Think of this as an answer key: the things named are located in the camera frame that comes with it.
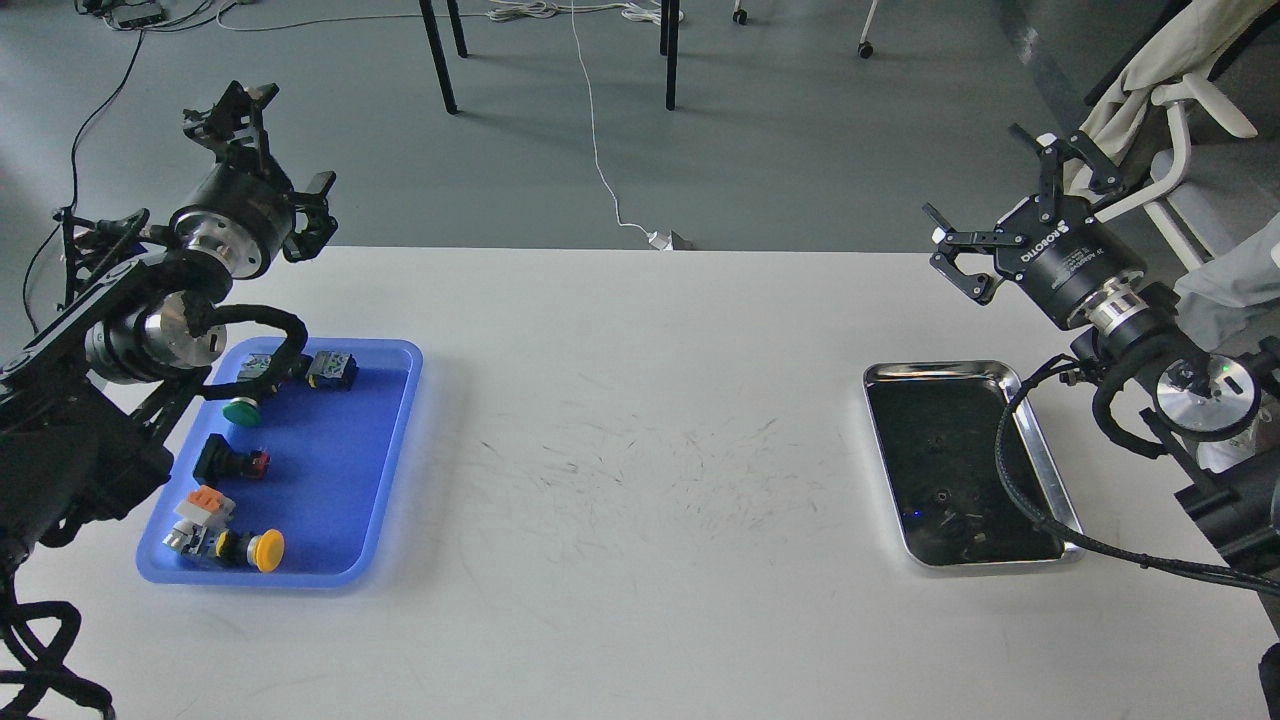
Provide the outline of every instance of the table leg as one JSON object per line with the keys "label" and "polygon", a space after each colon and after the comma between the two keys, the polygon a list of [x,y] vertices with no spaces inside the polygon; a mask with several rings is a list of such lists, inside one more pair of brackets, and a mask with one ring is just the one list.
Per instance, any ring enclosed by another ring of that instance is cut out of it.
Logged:
{"label": "table leg", "polygon": [[449,23],[453,24],[453,44],[458,47],[458,58],[467,56],[467,40],[462,37],[462,15],[458,14],[458,0],[447,0]]}
{"label": "table leg", "polygon": [[680,0],[667,0],[671,17],[667,19],[667,109],[676,109],[676,58],[680,55]]}
{"label": "table leg", "polygon": [[435,60],[435,74],[440,78],[440,95],[444,109],[451,115],[458,114],[458,104],[453,100],[453,83],[449,82],[449,67],[444,63],[444,47],[440,45],[440,28],[435,24],[435,9],[431,0],[417,0],[422,8],[422,22],[426,24],[426,41],[431,45],[431,59]]}
{"label": "table leg", "polygon": [[671,23],[671,0],[662,0],[662,10],[658,13],[658,53],[667,54],[667,26]]}

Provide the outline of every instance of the white fabric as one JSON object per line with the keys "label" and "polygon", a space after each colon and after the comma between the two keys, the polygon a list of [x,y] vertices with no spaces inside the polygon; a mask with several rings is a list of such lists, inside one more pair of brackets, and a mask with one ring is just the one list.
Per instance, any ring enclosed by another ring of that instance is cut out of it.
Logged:
{"label": "white fabric", "polygon": [[1178,327],[1204,350],[1243,331],[1251,319],[1280,307],[1280,214],[1234,250],[1174,283]]}
{"label": "white fabric", "polygon": [[[1119,163],[1147,117],[1151,91],[1187,73],[1207,77],[1222,53],[1272,4],[1275,0],[1193,0],[1120,70],[1080,129]],[[1068,177],[1069,192],[1092,197],[1088,168],[1076,161]]]}

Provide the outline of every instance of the gray floor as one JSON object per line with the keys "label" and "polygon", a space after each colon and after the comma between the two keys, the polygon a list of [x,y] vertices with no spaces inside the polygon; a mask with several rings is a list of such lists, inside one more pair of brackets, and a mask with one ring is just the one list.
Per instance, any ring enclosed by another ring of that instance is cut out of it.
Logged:
{"label": "gray floor", "polygon": [[[662,105],[655,26],[617,12],[577,20],[600,159],[623,220],[673,228],[704,250],[925,252],[924,201],[957,225],[989,227],[1034,190],[1036,161],[1005,128],[1074,124],[1085,110],[1079,97],[1158,10],[888,0],[872,32],[876,55],[860,60],[864,3],[745,4],[751,23],[739,27],[728,0],[684,3],[675,113]],[[227,23],[415,9],[408,0],[275,0],[236,8]],[[166,218],[210,161],[182,136],[180,110],[206,109],[239,79],[280,85],[266,124],[294,182],[337,170],[335,242],[645,249],[640,232],[614,225],[595,174],[568,18],[465,22],[472,56],[449,64],[458,117],[443,110],[420,19],[151,33],[128,87],[82,145],[79,214],[147,206]],[[64,0],[0,9],[0,293],[9,307],[0,355],[28,337],[18,287],[51,228],[47,211],[69,199],[70,140],[118,82],[133,42]],[[1130,224],[1129,238],[1167,264],[1149,229]],[[56,252],[42,256],[36,281],[37,316],[47,322]]]}

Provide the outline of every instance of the stainless steel tray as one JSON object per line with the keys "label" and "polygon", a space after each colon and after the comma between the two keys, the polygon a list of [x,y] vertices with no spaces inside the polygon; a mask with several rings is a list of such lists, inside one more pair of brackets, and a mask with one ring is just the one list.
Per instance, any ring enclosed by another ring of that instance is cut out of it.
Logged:
{"label": "stainless steel tray", "polygon": [[[941,570],[1029,568],[1083,551],[1034,530],[995,470],[995,427],[1020,380],[992,360],[890,363],[863,375],[881,465],[908,553]],[[1079,529],[1057,466],[1030,405],[1006,438],[1016,482],[1059,521]]]}

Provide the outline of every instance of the table surface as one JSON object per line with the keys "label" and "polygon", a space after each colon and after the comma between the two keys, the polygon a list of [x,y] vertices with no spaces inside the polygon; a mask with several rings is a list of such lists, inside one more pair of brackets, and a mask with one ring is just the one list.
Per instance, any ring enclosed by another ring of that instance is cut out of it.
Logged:
{"label": "table surface", "polygon": [[[69,666],[122,717],[1266,714],[1251,593],[1098,556],[906,557],[863,372],[1028,374],[1071,336],[1014,290],[978,307],[919,255],[333,247],[230,300],[422,348],[381,547],[335,592],[155,585],[133,568],[152,498],[42,548],[19,596],[81,607]],[[1107,445],[1089,396],[1032,396],[1085,529],[1216,560],[1185,477]]]}

